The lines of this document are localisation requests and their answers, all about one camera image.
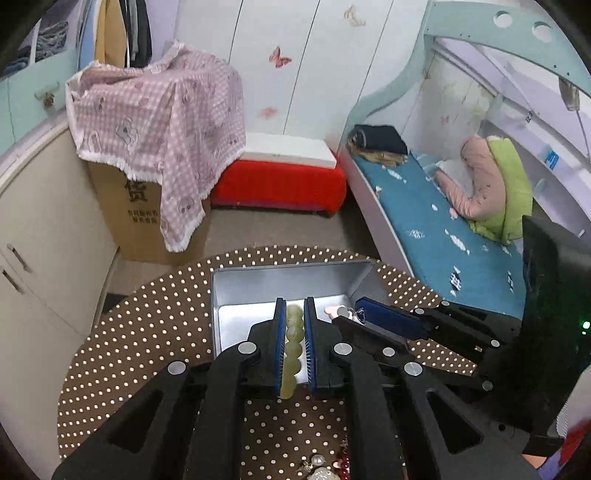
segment metal tray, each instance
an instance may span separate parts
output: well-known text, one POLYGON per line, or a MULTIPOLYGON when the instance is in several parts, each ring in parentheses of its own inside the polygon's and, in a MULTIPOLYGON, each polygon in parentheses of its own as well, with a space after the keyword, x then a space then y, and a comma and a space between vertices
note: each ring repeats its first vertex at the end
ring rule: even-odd
MULTIPOLYGON (((252 325, 272 319, 278 297, 300 307, 305 298, 314 297, 316 315, 325 322, 330 322, 324 313, 327 306, 353 307, 361 297, 388 303, 374 264, 367 260, 221 268, 212 276, 214 356, 245 341, 252 325)), ((306 369, 296 378, 298 383, 306 382, 306 369)))

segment butterfly sticker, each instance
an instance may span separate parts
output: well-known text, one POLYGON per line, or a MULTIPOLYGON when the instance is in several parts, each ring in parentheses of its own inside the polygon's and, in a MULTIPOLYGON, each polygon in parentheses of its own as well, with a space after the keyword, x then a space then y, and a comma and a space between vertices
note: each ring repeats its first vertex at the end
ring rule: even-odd
POLYGON ((346 20, 349 20, 349 23, 354 27, 365 26, 365 21, 357 18, 357 7, 354 5, 351 5, 347 10, 345 10, 345 14, 343 16, 346 20))
POLYGON ((269 57, 269 61, 275 64, 276 69, 280 69, 281 67, 291 63, 291 58, 282 57, 281 49, 277 47, 275 50, 273 50, 273 54, 269 57))

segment pink butterfly decal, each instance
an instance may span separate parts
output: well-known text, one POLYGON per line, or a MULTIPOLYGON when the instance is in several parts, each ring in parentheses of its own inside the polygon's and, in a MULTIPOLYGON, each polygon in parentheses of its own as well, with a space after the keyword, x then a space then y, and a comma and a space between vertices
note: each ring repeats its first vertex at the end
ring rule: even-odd
POLYGON ((288 63, 291 63, 291 58, 282 57, 281 56, 281 49, 279 47, 277 47, 275 50, 273 50, 273 54, 269 57, 269 61, 271 63, 275 63, 276 69, 280 69, 281 67, 284 67, 288 63))
POLYGON ((259 112, 259 117, 264 118, 265 120, 270 120, 277 114, 277 108, 273 108, 272 106, 268 106, 259 112))

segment blue label sticker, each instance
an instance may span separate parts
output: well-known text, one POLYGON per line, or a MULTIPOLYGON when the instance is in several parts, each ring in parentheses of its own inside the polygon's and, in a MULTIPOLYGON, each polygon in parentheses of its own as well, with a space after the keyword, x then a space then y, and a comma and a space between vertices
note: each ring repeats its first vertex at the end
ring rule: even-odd
POLYGON ((546 160, 545 160, 546 166, 550 170, 554 170, 554 167, 558 163, 558 159, 559 159, 558 154, 554 150, 551 150, 550 153, 548 153, 548 156, 546 156, 546 160))

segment folded clothes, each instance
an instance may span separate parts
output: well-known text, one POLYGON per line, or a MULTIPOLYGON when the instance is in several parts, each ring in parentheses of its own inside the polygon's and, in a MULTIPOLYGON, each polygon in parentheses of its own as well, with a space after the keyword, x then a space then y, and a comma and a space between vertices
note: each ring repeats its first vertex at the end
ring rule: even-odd
MULTIPOLYGON (((37 36, 35 61, 40 61, 59 53, 66 45, 68 22, 62 21, 40 30, 37 36)), ((4 68, 0 77, 11 75, 29 65, 31 46, 27 45, 17 52, 16 58, 4 68)))
POLYGON ((352 140, 349 140, 348 147, 351 155, 358 155, 371 163, 381 163, 387 167, 402 165, 406 160, 404 155, 398 153, 366 150, 364 148, 356 147, 352 140))
POLYGON ((350 139, 358 148, 408 155, 406 143, 392 125, 355 125, 350 139))

